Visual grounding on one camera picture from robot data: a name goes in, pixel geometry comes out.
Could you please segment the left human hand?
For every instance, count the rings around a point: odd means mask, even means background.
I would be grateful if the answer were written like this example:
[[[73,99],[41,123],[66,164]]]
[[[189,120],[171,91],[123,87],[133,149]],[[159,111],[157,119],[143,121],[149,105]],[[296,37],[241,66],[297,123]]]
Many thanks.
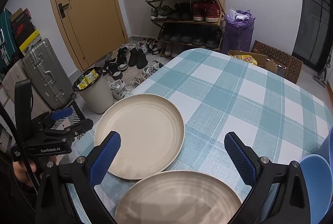
[[[49,156],[48,161],[53,161],[56,163],[56,156]],[[32,172],[35,173],[37,170],[36,164],[32,160],[29,160],[29,164],[30,164],[30,168],[31,168]],[[28,177],[28,173],[26,171],[24,162],[17,161],[17,162],[13,162],[12,165],[13,165],[15,177],[20,182],[26,184],[29,187],[32,187],[33,184],[31,183],[31,180]]]

